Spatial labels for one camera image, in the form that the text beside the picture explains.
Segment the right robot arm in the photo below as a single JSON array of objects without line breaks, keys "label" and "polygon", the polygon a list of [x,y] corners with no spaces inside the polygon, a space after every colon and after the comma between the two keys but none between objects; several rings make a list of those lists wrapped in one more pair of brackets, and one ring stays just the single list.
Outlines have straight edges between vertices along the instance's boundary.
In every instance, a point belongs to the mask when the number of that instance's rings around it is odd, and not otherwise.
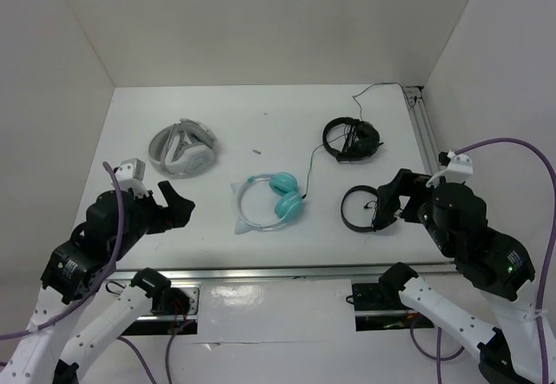
[{"label": "right robot arm", "polygon": [[382,303],[423,314],[477,361],[490,383],[553,383],[555,337],[536,306],[539,277],[526,248],[489,227],[486,203],[464,183],[433,185],[427,175],[409,169],[380,186],[377,195],[377,215],[385,223],[395,221],[400,198],[407,197],[401,219],[426,229],[456,271],[486,299],[497,322],[459,307],[402,262],[379,279]]}]

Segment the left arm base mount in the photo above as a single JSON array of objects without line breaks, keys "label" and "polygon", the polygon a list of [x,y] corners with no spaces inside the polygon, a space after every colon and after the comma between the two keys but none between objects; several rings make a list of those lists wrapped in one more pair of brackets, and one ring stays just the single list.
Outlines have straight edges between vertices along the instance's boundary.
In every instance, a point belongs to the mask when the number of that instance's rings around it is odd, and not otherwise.
[{"label": "left arm base mount", "polygon": [[123,332],[123,336],[170,336],[178,328],[179,334],[197,333],[197,314],[200,289],[172,288],[167,297],[140,315]]}]

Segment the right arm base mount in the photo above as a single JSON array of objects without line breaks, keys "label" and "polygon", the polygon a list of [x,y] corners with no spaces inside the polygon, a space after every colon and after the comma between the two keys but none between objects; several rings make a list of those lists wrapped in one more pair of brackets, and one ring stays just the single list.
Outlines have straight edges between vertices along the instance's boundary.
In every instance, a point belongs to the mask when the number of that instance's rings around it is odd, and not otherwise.
[{"label": "right arm base mount", "polygon": [[433,327],[430,320],[415,310],[388,301],[378,282],[353,283],[345,301],[354,309],[357,332]]}]

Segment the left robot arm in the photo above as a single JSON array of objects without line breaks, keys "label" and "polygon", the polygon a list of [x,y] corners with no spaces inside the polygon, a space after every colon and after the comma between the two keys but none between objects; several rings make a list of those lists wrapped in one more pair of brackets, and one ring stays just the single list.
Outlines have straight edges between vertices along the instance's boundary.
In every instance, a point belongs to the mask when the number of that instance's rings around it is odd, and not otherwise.
[{"label": "left robot arm", "polygon": [[144,314],[186,318],[189,299],[152,268],[138,271],[116,300],[86,328],[76,330],[116,262],[145,235],[183,228],[195,204],[159,182],[166,201],[150,191],[112,189],[100,194],[84,222],[57,247],[41,276],[37,303],[27,328],[7,334],[19,343],[2,365],[3,383],[77,383],[103,351]]}]

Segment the teal cat-ear headphones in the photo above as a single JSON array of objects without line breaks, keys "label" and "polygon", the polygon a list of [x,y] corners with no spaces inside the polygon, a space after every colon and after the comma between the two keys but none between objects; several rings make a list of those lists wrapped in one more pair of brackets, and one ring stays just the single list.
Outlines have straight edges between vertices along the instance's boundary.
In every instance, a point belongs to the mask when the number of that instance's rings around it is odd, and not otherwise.
[{"label": "teal cat-ear headphones", "polygon": [[287,172],[248,175],[232,182],[235,234],[271,232],[296,222],[304,210],[304,196],[296,178]]}]

